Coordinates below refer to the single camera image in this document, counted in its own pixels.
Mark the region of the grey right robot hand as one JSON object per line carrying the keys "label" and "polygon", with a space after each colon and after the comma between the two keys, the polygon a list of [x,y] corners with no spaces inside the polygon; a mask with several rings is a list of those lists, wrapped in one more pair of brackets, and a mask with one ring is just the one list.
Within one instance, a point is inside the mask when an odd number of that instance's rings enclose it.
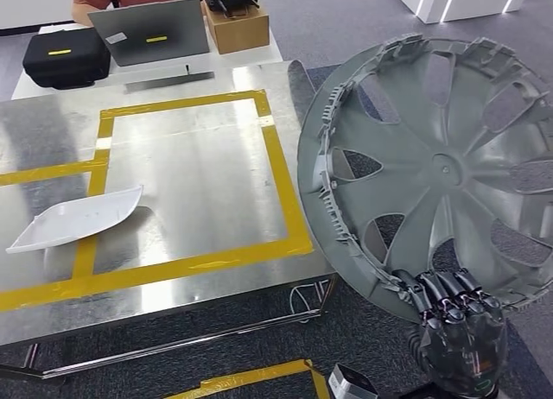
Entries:
{"label": "grey right robot hand", "polygon": [[498,397],[508,353],[500,301],[465,268],[417,276],[397,269],[394,275],[420,319],[406,332],[409,349],[431,379],[408,397]]}

